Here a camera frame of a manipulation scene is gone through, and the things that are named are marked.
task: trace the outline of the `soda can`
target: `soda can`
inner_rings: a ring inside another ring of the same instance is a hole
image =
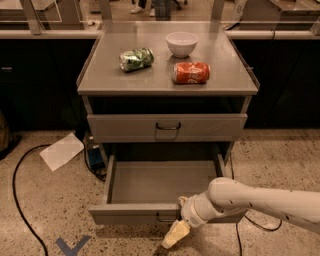
[[[120,68],[125,72],[150,67],[153,61],[153,53],[149,48],[125,51],[119,56]]]
[[[179,62],[173,67],[172,80],[177,84],[202,84],[210,78],[210,66],[204,62]]]

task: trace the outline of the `blue tape cross mark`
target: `blue tape cross mark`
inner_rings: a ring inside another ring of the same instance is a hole
[[[91,236],[83,236],[81,241],[71,249],[62,238],[58,238],[56,244],[66,256],[77,256],[81,248],[89,241]]]

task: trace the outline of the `robotic hand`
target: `robotic hand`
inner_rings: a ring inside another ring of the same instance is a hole
[[[320,234],[320,193],[249,187],[229,178],[214,179],[207,191],[180,197],[182,220],[175,221],[162,245],[170,248],[184,238],[190,227],[199,227],[254,209]]]

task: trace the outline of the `white bowl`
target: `white bowl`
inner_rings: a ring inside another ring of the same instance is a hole
[[[167,45],[173,56],[186,58],[198,43],[198,37],[188,32],[174,32],[166,37]]]

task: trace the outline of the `paper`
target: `paper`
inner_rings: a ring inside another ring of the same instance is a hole
[[[70,133],[67,137],[41,151],[40,155],[52,171],[68,163],[84,146],[82,142]]]

